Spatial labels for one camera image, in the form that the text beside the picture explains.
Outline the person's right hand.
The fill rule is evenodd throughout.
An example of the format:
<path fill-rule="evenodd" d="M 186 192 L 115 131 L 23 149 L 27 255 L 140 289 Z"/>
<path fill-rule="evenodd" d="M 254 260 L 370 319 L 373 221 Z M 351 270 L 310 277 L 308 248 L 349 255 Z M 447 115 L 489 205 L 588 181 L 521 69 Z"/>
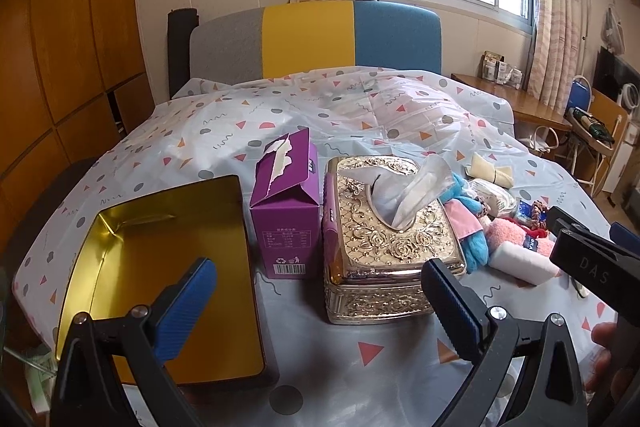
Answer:
<path fill-rule="evenodd" d="M 617 324 L 614 322 L 603 322 L 593 327 L 591 331 L 591 340 L 600 347 L 596 361 L 592 363 L 592 372 L 588 381 L 584 384 L 586 392 L 594 392 L 600 384 L 602 376 L 611 365 L 612 353 L 610 350 L 611 343 L 614 339 Z M 618 372 L 612 379 L 611 395 L 615 401 L 625 393 L 628 385 L 622 373 Z"/>

